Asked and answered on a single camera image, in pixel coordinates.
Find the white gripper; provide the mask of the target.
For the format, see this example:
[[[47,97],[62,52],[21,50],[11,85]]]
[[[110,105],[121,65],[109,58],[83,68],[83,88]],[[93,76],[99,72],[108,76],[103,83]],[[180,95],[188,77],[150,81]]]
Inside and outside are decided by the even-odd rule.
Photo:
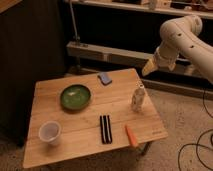
[[[160,48],[157,48],[154,53],[154,58],[150,58],[142,69],[142,75],[147,76],[150,73],[156,71],[158,67],[167,67],[170,71],[173,71],[176,66],[176,54],[162,53]]]

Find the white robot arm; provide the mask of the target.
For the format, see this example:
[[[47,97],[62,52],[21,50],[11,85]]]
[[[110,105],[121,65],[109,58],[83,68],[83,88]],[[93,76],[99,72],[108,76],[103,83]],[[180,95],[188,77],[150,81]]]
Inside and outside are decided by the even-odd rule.
[[[202,20],[188,15],[164,22],[160,27],[161,44],[142,69],[146,76],[160,67],[175,68],[179,55],[187,58],[196,69],[213,84],[213,47],[198,38]]]

